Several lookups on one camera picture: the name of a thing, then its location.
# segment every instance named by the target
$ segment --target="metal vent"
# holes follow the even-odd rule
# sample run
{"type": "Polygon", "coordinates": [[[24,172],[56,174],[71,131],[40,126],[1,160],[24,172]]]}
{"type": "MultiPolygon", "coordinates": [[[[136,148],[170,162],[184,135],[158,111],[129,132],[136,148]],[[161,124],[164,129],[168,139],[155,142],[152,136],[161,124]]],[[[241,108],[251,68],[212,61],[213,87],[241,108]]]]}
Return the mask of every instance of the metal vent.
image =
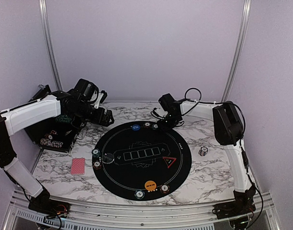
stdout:
{"type": "MultiPolygon", "coordinates": [[[[30,221],[34,221],[40,224],[45,224],[47,226],[59,227],[58,219],[46,219],[44,214],[35,213],[29,210],[18,209],[17,216],[23,219],[27,219],[30,221]]],[[[89,225],[89,224],[81,224],[74,223],[73,220],[68,220],[62,218],[62,230],[125,230],[121,228],[103,228],[99,226],[89,225]]],[[[166,230],[215,230],[213,224],[192,226],[190,228],[170,228],[166,230]]]]}

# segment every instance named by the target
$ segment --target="black case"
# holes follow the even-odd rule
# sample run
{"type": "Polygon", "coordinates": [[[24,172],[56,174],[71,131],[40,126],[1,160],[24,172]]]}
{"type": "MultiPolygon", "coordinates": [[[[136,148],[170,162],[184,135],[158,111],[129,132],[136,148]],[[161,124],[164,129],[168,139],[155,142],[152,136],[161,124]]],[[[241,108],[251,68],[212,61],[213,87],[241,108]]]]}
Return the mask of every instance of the black case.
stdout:
{"type": "MultiPolygon", "coordinates": [[[[51,89],[48,85],[39,90],[30,101],[44,97],[47,93],[50,93],[51,89]]],[[[70,152],[76,141],[78,133],[81,131],[81,119],[79,117],[73,117],[71,124],[61,123],[56,121],[56,117],[52,117],[43,121],[40,121],[34,125],[25,128],[27,135],[32,142],[40,148],[45,150],[53,150],[58,152],[70,152]],[[50,141],[61,141],[63,145],[60,148],[52,147],[41,144],[41,139],[48,139],[48,136],[53,138],[50,141]]]]}

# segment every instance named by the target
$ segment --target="poker table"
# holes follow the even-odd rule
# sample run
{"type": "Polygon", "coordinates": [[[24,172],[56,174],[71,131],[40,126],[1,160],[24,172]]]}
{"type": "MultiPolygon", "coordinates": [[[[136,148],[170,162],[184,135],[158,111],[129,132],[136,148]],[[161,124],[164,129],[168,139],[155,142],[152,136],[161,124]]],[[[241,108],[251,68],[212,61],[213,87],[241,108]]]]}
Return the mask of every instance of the poker table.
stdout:
{"type": "Polygon", "coordinates": [[[155,122],[134,121],[108,131],[92,151],[99,182],[129,200],[154,200],[169,195],[186,180],[192,158],[175,130],[162,132],[155,122]]]}

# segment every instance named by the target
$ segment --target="open black case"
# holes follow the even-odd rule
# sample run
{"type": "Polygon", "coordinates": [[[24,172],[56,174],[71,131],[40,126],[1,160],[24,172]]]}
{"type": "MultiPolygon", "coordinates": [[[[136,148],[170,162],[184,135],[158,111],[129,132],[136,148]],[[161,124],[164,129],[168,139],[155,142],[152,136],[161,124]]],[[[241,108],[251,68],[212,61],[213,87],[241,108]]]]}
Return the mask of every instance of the open black case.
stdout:
{"type": "MultiPolygon", "coordinates": [[[[42,87],[30,100],[36,100],[51,93],[48,85],[42,87]]],[[[70,152],[84,123],[77,116],[60,115],[25,128],[32,142],[43,149],[70,152]]]]}

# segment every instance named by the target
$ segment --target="white wall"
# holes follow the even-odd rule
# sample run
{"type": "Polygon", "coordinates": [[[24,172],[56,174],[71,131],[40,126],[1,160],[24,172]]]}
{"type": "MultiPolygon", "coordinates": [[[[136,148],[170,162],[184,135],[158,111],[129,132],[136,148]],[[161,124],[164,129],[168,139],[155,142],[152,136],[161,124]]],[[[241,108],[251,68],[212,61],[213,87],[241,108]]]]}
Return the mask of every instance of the white wall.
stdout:
{"type": "MultiPolygon", "coordinates": [[[[27,102],[39,84],[55,88],[34,0],[0,0],[0,110],[27,102]]],[[[39,148],[24,131],[11,138],[14,150],[31,168],[39,148]]],[[[0,229],[14,186],[0,169],[0,229]]]]}
{"type": "Polygon", "coordinates": [[[189,87],[220,100],[243,0],[50,0],[47,12],[65,90],[79,78],[108,100],[183,98],[189,87]]]}
{"type": "Polygon", "coordinates": [[[246,117],[246,150],[282,229],[293,230],[293,0],[252,1],[229,97],[246,117]]]}

